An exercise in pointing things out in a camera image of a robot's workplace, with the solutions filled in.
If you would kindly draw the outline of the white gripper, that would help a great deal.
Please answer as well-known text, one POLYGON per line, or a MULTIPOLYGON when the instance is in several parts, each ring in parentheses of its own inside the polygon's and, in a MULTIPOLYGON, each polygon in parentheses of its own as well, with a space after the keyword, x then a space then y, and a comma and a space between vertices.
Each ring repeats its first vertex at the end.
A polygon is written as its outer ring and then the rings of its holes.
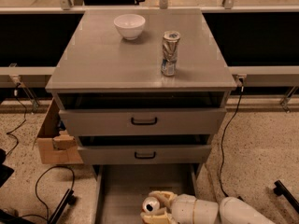
POLYGON ((155 190, 149 194, 163 206, 171 208, 171 214, 163 211, 160 215, 140 214, 144 224, 220 224, 219 205, 199 200, 194 196, 171 191, 155 190))

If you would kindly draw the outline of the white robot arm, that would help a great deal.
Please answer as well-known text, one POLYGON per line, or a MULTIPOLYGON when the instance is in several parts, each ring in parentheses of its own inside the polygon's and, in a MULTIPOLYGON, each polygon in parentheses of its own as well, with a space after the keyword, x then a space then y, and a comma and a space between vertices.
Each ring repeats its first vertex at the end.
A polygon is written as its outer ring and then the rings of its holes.
POLYGON ((144 200, 140 216, 144 224, 275 224, 235 197, 215 203, 158 190, 144 200))

